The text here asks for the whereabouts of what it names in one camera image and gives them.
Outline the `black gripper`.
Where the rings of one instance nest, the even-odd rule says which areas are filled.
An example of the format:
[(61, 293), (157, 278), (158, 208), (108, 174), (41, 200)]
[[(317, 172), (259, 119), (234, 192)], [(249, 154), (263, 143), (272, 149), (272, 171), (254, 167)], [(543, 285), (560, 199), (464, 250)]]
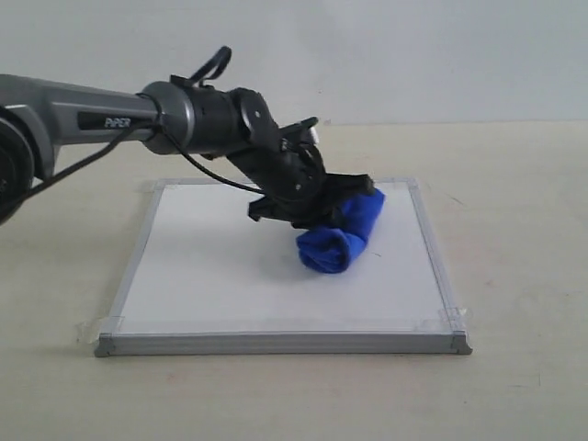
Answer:
[(243, 139), (227, 159), (265, 195), (249, 203), (247, 214), (253, 221), (284, 221), (305, 230), (344, 225), (344, 207), (356, 197), (376, 193), (373, 179), (366, 174), (325, 177), (317, 149), (302, 148), (305, 141), (314, 141), (305, 132), (318, 123), (316, 117), (281, 128), (260, 93), (239, 87), (229, 97)]

